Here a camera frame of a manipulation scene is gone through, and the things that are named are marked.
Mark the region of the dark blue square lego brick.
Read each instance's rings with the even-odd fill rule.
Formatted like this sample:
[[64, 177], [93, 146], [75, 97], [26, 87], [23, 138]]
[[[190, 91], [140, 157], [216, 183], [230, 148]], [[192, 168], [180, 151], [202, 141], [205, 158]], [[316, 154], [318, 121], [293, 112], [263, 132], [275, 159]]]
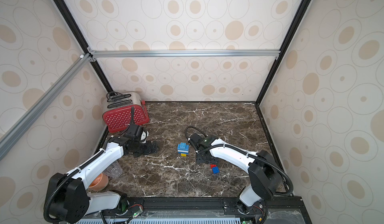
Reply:
[[219, 168], [217, 166], [214, 166], [212, 168], [212, 172], [213, 172], [213, 174], [218, 174], [220, 171], [219, 171]]

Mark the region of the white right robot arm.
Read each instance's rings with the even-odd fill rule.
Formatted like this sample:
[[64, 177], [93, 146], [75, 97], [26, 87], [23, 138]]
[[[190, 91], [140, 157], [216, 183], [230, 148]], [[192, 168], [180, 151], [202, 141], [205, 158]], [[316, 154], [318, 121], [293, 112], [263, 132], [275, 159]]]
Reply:
[[260, 200], [270, 201], [283, 182], [274, 158], [267, 151], [247, 151], [214, 135], [194, 133], [187, 140], [196, 151], [196, 163], [217, 165], [222, 159], [248, 174], [250, 185], [239, 195], [241, 207], [249, 208]]

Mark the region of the light blue long lego brick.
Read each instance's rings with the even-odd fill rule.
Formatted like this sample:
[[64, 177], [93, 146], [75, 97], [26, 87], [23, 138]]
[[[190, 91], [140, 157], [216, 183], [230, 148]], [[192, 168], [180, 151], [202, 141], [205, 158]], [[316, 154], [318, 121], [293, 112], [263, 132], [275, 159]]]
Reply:
[[177, 151], [180, 153], [189, 153], [190, 146], [186, 143], [178, 144]]

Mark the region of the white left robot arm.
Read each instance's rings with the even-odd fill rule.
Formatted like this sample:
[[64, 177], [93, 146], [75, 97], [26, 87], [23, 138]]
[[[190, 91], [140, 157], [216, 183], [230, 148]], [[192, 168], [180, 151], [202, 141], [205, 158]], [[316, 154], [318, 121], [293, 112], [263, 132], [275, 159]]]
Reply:
[[87, 161], [71, 171], [53, 175], [48, 184], [43, 217], [48, 223], [67, 222], [74, 224], [84, 216], [104, 210], [113, 210], [117, 215], [125, 215], [130, 205], [127, 195], [118, 191], [103, 194], [88, 194], [87, 190], [113, 162], [124, 155], [140, 157], [154, 154], [159, 143], [148, 140], [148, 131], [142, 126], [130, 125], [121, 135], [112, 136], [106, 146]]

